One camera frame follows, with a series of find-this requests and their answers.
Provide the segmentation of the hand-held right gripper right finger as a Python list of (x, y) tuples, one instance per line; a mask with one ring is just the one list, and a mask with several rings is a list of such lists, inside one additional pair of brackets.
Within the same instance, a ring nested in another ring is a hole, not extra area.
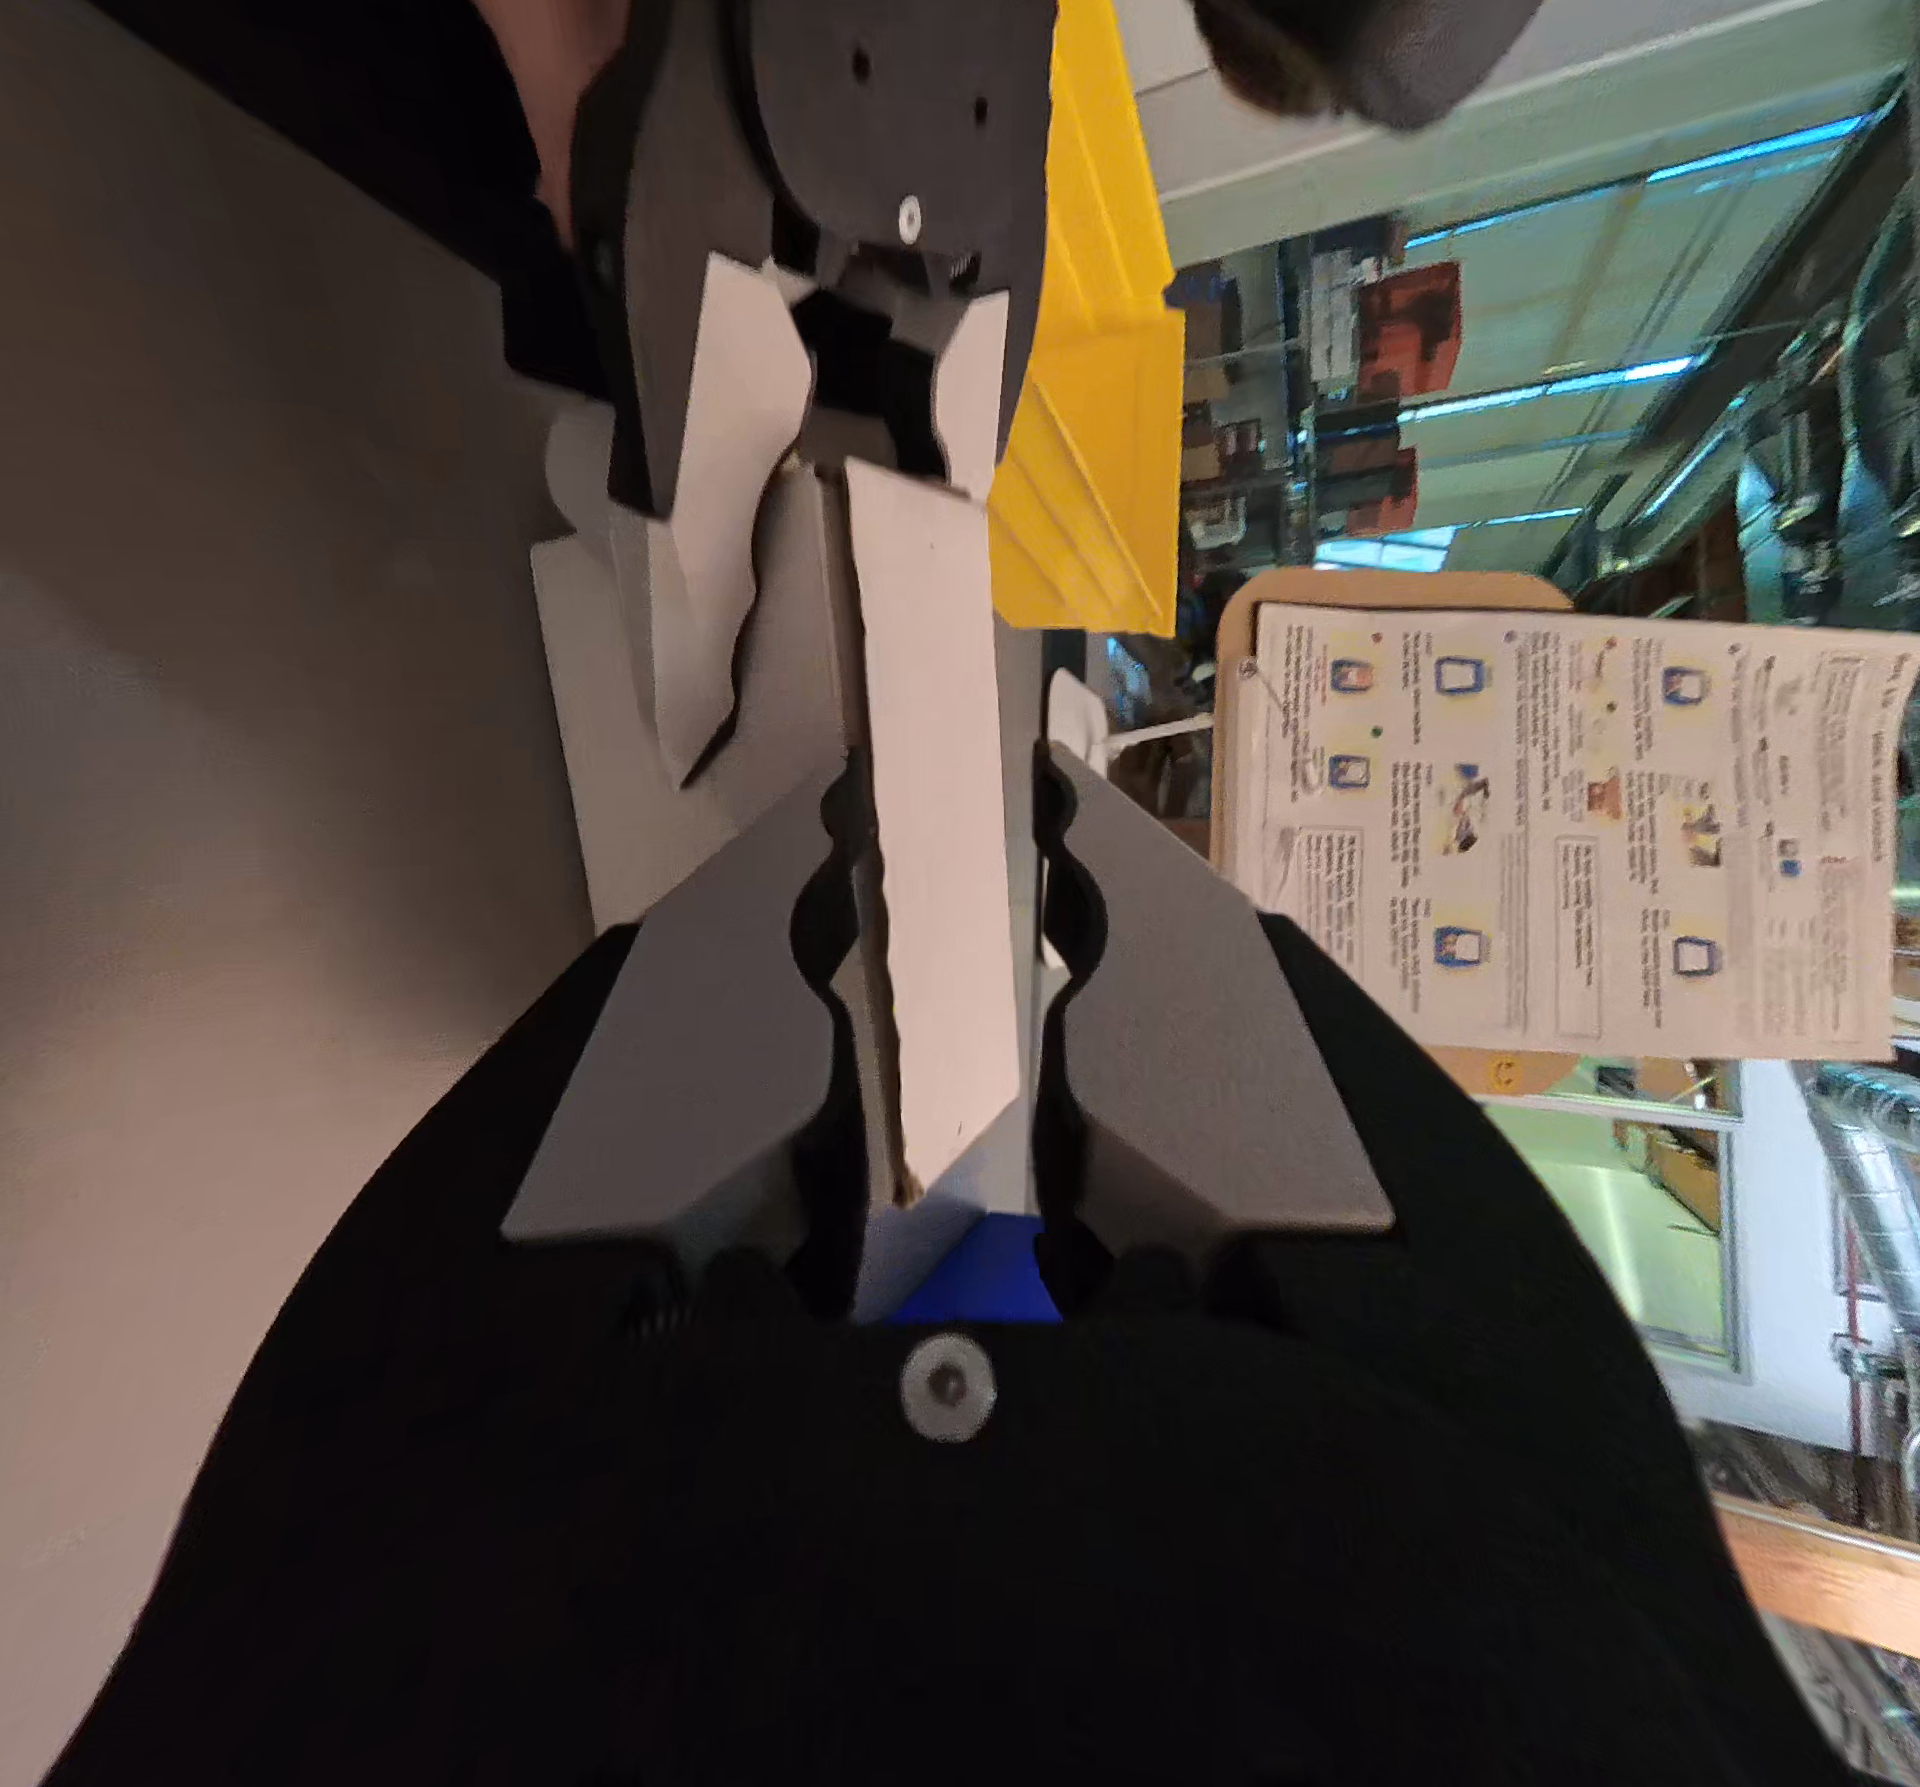
[(1254, 904), (1059, 742), (1040, 742), (1041, 930), (1067, 967), (1041, 1024), (1044, 1228), (1102, 1255), (1393, 1227)]

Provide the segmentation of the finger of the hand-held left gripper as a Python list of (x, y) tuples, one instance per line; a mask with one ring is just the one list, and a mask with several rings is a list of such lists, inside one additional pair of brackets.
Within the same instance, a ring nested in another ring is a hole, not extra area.
[(676, 787), (732, 731), (735, 657), (758, 605), (758, 519), (811, 395), (780, 287), (707, 258), (675, 504), (647, 530), (652, 707)]
[(946, 487), (984, 503), (999, 464), (999, 398), (1008, 296), (963, 305), (932, 362), (932, 431)]

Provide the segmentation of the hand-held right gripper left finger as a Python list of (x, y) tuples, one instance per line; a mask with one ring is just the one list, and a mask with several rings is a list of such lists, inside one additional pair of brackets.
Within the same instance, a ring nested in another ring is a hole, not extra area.
[(831, 757), (637, 923), (500, 1222), (637, 1241), (685, 1278), (732, 1251), (853, 1285), (870, 1215), (857, 1023), (870, 759)]

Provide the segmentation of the blue plastic bin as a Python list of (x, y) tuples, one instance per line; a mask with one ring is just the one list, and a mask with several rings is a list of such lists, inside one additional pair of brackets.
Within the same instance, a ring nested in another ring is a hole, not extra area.
[(1037, 1260), (1041, 1219), (990, 1212), (977, 1217), (885, 1321), (1059, 1323), (1060, 1310)]

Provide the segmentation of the white cardboard box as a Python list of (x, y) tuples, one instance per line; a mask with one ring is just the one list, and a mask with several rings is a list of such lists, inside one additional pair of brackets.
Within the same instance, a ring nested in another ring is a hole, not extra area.
[(873, 1056), (879, 1200), (910, 1206), (1021, 1096), (988, 514), (862, 460), (780, 478), (758, 523), (735, 727), (682, 787), (652, 723), (647, 599), (619, 593), (609, 427), (606, 406), (563, 406), (545, 487), (567, 529), (531, 547), (592, 926), (644, 916), (863, 748), (879, 928), (853, 1012)]

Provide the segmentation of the red storage box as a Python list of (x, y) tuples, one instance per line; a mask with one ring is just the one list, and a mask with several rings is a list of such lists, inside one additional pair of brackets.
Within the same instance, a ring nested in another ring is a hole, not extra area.
[(1452, 383), (1463, 351), (1463, 268), (1388, 272), (1358, 288), (1358, 398), (1402, 403)]
[(1349, 535), (1377, 539), (1407, 534), (1414, 526), (1420, 514), (1417, 447), (1397, 447), (1388, 464), (1377, 464), (1349, 478), (1353, 487), (1342, 522)]

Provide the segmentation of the yellow plastic bin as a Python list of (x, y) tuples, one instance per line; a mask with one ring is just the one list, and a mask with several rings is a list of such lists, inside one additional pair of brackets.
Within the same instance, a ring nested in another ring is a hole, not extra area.
[(1041, 303), (990, 494), (1012, 625), (1171, 636), (1185, 317), (1112, 0), (1059, 0)]

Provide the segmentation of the wooden shelf board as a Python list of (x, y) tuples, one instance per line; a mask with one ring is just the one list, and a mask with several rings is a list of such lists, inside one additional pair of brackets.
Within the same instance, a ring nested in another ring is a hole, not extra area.
[(1917, 1659), (1917, 1546), (1727, 1492), (1712, 1495), (1754, 1605), (1840, 1640)]

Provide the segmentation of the silver flexible duct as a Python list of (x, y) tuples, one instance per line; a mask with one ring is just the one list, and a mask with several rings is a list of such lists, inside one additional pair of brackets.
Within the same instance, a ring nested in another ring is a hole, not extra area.
[(1917, 1077), (1861, 1062), (1796, 1068), (1811, 1126), (1861, 1242), (1866, 1269), (1895, 1318), (1915, 1404), (1917, 1371)]

